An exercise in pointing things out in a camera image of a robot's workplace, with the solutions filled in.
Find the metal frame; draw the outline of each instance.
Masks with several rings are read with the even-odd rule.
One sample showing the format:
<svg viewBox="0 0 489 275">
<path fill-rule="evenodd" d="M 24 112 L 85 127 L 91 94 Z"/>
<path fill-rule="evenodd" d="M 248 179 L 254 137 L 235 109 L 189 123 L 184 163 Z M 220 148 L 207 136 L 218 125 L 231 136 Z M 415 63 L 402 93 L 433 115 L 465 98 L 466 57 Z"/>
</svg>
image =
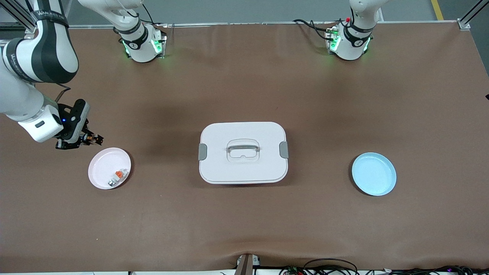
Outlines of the metal frame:
<svg viewBox="0 0 489 275">
<path fill-rule="evenodd" d="M 469 22 L 472 20 L 483 8 L 489 4 L 489 0 L 479 0 L 475 6 L 473 6 L 462 18 L 457 19 L 459 28 L 461 30 L 470 30 Z"/>
<path fill-rule="evenodd" d="M 379 21 L 378 24 L 406 24 L 406 23 L 455 23 L 456 20 L 439 20 L 439 21 Z M 318 21 L 315 24 L 333 24 L 334 21 Z M 292 21 L 277 21 L 277 22 L 256 22 L 256 23 L 185 23 L 185 24 L 172 24 L 172 23 L 159 23 L 156 26 L 163 28 L 181 28 L 181 27 L 210 27 L 215 25 L 242 25 L 242 24 L 261 24 L 261 25 L 276 25 L 276 24 L 302 24 Z M 113 29 L 113 25 L 70 25 L 70 29 Z"/>
<path fill-rule="evenodd" d="M 30 12 L 17 0 L 0 0 L 0 5 L 30 32 L 36 29 L 36 22 Z"/>
</svg>

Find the black arm band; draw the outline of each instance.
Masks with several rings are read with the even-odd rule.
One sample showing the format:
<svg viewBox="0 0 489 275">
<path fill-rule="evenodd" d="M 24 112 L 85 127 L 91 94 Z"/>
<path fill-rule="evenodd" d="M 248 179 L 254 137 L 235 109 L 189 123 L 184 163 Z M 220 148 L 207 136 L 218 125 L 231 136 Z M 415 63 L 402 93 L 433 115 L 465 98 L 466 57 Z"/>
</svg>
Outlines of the black arm band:
<svg viewBox="0 0 489 275">
<path fill-rule="evenodd" d="M 23 80 L 27 82 L 38 82 L 29 76 L 22 70 L 17 60 L 17 45 L 22 41 L 23 38 L 14 38 L 5 47 L 5 55 L 7 57 L 10 67 L 15 71 L 15 73 Z"/>
<path fill-rule="evenodd" d="M 34 20 L 41 21 L 41 20 L 48 20 L 54 23 L 60 23 L 65 25 L 66 27 L 68 26 L 68 20 L 66 19 L 66 16 L 62 15 L 61 13 L 57 13 L 52 10 L 35 10 L 32 13 L 32 17 Z"/>
<path fill-rule="evenodd" d="M 368 39 L 370 38 L 370 35 L 367 36 L 367 37 L 364 37 L 364 38 L 359 38 L 359 37 L 356 37 L 354 36 L 353 34 L 350 33 L 350 31 L 348 30 L 349 28 L 348 27 L 345 27 L 343 29 L 343 34 L 345 36 L 345 38 L 350 41 L 350 43 L 352 43 L 352 46 L 353 47 L 361 47 L 363 46 L 363 44 L 365 44 L 365 42 L 368 41 Z"/>
<path fill-rule="evenodd" d="M 139 29 L 139 26 L 141 26 L 141 19 L 140 19 L 140 18 L 138 18 L 138 19 L 137 19 L 137 24 L 136 24 L 136 26 L 134 26 L 132 29 L 129 29 L 129 30 L 120 30 L 120 29 L 116 29 L 116 30 L 117 30 L 117 32 L 118 32 L 119 34 L 131 34 L 131 33 L 136 32 L 136 31 L 137 31 L 137 29 Z"/>
<path fill-rule="evenodd" d="M 143 35 L 141 35 L 138 39 L 132 41 L 123 39 L 123 41 L 131 49 L 140 49 L 141 45 L 148 39 L 148 34 L 148 29 L 144 27 Z"/>
</svg>

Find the black cable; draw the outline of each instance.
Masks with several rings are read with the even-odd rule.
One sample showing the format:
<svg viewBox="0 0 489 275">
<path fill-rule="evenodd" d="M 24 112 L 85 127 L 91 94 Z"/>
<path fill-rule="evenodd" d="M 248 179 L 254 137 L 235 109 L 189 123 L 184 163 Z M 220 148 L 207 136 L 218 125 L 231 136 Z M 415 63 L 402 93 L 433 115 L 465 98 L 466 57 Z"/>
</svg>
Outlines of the black cable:
<svg viewBox="0 0 489 275">
<path fill-rule="evenodd" d="M 306 21 L 304 21 L 304 20 L 302 20 L 302 19 L 296 19 L 296 20 L 294 20 L 294 21 L 292 21 L 292 22 L 301 22 L 301 23 L 304 23 L 304 24 L 305 24 L 306 26 L 308 26 L 309 28 L 314 28 L 314 27 L 313 27 L 311 24 L 307 23 Z M 318 29 L 318 30 L 320 30 L 320 31 L 326 31 L 326 29 L 323 29 L 323 28 L 318 28 L 318 27 L 317 27 L 317 29 Z"/>
<path fill-rule="evenodd" d="M 165 24 L 165 23 L 162 23 L 162 22 L 151 22 L 151 21 L 148 21 L 148 20 L 142 20 L 141 21 L 145 22 L 145 23 L 150 23 L 151 25 L 158 25 L 158 24 Z"/>
<path fill-rule="evenodd" d="M 151 17 L 151 14 L 150 12 L 148 11 L 148 9 L 146 8 L 146 6 L 143 4 L 143 8 L 146 10 L 146 13 L 148 14 L 148 16 L 150 17 L 150 20 L 151 20 L 151 24 L 155 24 L 155 22 L 153 21 L 153 18 Z"/>
<path fill-rule="evenodd" d="M 293 22 L 301 22 L 301 23 L 304 23 L 304 24 L 305 24 L 306 26 L 308 26 L 309 28 L 313 28 L 313 29 L 316 31 L 317 35 L 319 35 L 319 37 L 321 37 L 322 39 L 324 39 L 324 40 L 328 40 L 328 41 L 333 41 L 333 39 L 331 39 L 331 38 L 327 38 L 327 37 L 324 37 L 324 36 L 322 36 L 322 35 L 319 33 L 319 31 L 327 31 L 327 29 L 323 29 L 323 28 L 318 28 L 318 27 L 316 27 L 316 25 L 314 24 L 314 21 L 313 21 L 313 20 L 311 20 L 311 23 L 307 23 L 306 21 L 304 21 L 304 20 L 302 20 L 302 19 L 296 19 L 296 20 L 294 20 Z"/>
<path fill-rule="evenodd" d="M 313 263 L 313 262 L 319 262 L 319 261 L 337 261 L 337 262 L 344 262 L 344 263 L 347 263 L 351 266 L 353 266 L 355 268 L 355 272 L 358 273 L 358 268 L 356 267 L 356 265 L 352 262 L 349 262 L 347 260 L 342 260 L 342 259 L 335 259 L 335 258 L 321 258 L 321 259 L 314 259 L 314 260 L 310 260 L 309 262 L 305 263 L 304 264 L 304 269 L 306 268 L 306 266 L 310 263 Z"/>
<path fill-rule="evenodd" d="M 278 273 L 278 275 L 282 275 L 282 272 L 283 272 L 284 270 L 287 270 L 287 267 L 282 268 L 282 270 L 281 270 L 281 271 Z"/>
<path fill-rule="evenodd" d="M 410 269 L 410 270 L 393 270 L 390 275 L 433 275 L 438 272 L 452 272 L 457 275 L 489 275 L 489 269 L 472 269 L 467 266 L 442 266 L 435 269 Z"/>
<path fill-rule="evenodd" d="M 317 35 L 319 35 L 319 37 L 321 37 L 321 38 L 322 38 L 322 39 L 324 39 L 324 40 L 333 41 L 333 39 L 332 39 L 332 38 L 322 36 L 322 35 L 319 33 L 319 31 L 318 31 L 318 29 L 317 29 L 316 25 L 314 25 L 314 22 L 313 22 L 312 20 L 311 20 L 311 24 L 312 24 L 312 27 L 313 27 L 313 28 L 316 30 L 316 33 L 317 33 Z"/>
<path fill-rule="evenodd" d="M 127 14 L 129 14 L 129 16 L 131 17 L 134 17 L 134 18 L 138 18 L 139 17 L 139 13 L 136 12 L 136 15 L 132 15 L 128 10 L 126 10 Z"/>
<path fill-rule="evenodd" d="M 63 87 L 63 88 L 65 88 L 64 90 L 62 90 L 62 91 L 59 93 L 59 95 L 58 95 L 58 96 L 56 97 L 56 99 L 54 100 L 54 102 L 58 103 L 58 101 L 61 99 L 61 97 L 63 96 L 63 94 L 64 94 L 66 91 L 71 90 L 71 88 L 70 88 L 70 87 L 68 87 L 68 86 L 65 86 L 65 85 L 63 85 L 63 84 L 59 84 L 59 83 L 56 83 L 56 84 L 57 84 L 57 85 L 59 85 L 59 86 L 61 86 L 61 87 Z"/>
</svg>

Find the yellow floor line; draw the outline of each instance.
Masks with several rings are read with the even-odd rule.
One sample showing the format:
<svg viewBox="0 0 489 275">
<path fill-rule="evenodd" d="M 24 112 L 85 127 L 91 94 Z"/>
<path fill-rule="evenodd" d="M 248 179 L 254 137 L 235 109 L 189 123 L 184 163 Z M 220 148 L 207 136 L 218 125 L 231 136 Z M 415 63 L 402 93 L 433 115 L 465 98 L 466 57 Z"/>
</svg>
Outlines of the yellow floor line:
<svg viewBox="0 0 489 275">
<path fill-rule="evenodd" d="M 435 10 L 436 19 L 443 20 L 442 10 L 440 9 L 440 5 L 438 5 L 438 0 L 431 0 L 431 4 L 433 5 L 433 9 Z"/>
</svg>

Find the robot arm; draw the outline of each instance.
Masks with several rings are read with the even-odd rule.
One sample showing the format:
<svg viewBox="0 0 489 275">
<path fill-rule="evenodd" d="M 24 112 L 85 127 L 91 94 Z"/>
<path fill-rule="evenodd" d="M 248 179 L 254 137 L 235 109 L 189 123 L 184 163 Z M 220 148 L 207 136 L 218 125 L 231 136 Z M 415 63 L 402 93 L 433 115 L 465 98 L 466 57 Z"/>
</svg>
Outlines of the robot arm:
<svg viewBox="0 0 489 275">
<path fill-rule="evenodd" d="M 370 41 L 372 30 L 380 19 L 379 9 L 390 0 L 350 0 L 352 17 L 340 22 L 327 35 L 328 49 L 342 59 L 359 58 Z"/>
<path fill-rule="evenodd" d="M 166 34 L 141 22 L 132 9 L 143 0 L 78 0 L 79 3 L 109 20 L 122 37 L 127 54 L 137 62 L 149 62 L 163 54 Z"/>
<path fill-rule="evenodd" d="M 102 138 L 88 131 L 89 105 L 84 100 L 73 107 L 58 105 L 31 84 L 66 83 L 78 71 L 60 0 L 36 0 L 33 7 L 38 35 L 13 39 L 2 50 L 0 113 L 17 121 L 35 141 L 58 138 L 58 149 L 101 144 Z"/>
</svg>

